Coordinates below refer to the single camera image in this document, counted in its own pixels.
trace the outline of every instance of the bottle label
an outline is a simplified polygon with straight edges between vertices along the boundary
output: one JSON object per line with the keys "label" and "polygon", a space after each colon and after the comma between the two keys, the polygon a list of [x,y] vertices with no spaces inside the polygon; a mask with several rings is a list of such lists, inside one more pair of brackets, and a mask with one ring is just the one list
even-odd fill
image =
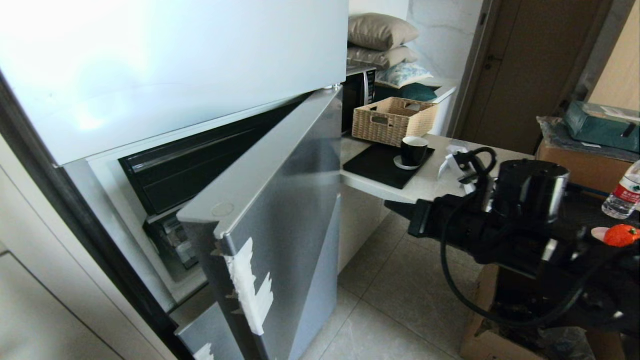
{"label": "bottle label", "polygon": [[625,176],[622,178],[615,191],[613,191],[613,194],[624,201],[637,204],[640,202],[640,185],[627,179]]}

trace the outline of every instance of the beige pillow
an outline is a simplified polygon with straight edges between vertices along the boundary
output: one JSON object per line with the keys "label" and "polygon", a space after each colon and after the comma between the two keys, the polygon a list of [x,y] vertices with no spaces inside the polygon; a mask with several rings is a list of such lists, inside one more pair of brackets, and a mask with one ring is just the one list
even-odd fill
{"label": "beige pillow", "polygon": [[406,46],[396,47],[389,51],[376,51],[363,47],[350,47],[347,49],[347,65],[375,66],[380,70],[399,63],[415,63],[418,56]]}
{"label": "beige pillow", "polygon": [[397,17],[366,13],[349,18],[349,41],[367,49],[387,51],[418,37],[418,29]]}

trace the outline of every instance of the pillow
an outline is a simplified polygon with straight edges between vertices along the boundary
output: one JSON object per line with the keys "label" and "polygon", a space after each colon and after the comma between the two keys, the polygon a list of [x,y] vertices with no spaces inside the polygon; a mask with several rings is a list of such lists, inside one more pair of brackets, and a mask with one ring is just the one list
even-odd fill
{"label": "pillow", "polygon": [[399,89],[432,77],[430,72],[418,64],[399,63],[388,70],[379,71],[376,74],[376,84]]}
{"label": "pillow", "polygon": [[376,86],[376,95],[373,102],[382,101],[389,97],[400,97],[402,99],[416,100],[416,101],[431,101],[436,99],[434,88],[425,86],[423,84],[409,84],[400,89],[389,88],[386,86]]}
{"label": "pillow", "polygon": [[415,40],[418,29],[397,17],[366,13],[349,18],[349,41],[367,49],[387,51]]}
{"label": "pillow", "polygon": [[415,63],[418,56],[406,46],[381,52],[364,49],[363,47],[350,47],[347,49],[347,65],[375,66],[379,70],[387,70],[402,62]]}

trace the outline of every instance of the teal box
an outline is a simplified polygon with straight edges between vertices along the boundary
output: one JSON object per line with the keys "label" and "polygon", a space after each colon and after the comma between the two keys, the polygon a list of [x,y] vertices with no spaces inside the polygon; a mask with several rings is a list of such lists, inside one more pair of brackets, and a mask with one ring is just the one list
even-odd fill
{"label": "teal box", "polygon": [[640,152],[640,113],[573,101],[564,116],[575,140]]}

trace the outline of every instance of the toy orange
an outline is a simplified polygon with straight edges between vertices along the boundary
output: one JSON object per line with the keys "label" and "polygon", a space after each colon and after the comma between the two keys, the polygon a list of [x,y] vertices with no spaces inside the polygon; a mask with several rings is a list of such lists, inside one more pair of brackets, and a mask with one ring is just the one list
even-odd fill
{"label": "toy orange", "polygon": [[625,247],[640,239],[640,230],[631,225],[616,225],[604,235],[604,242],[615,247]]}

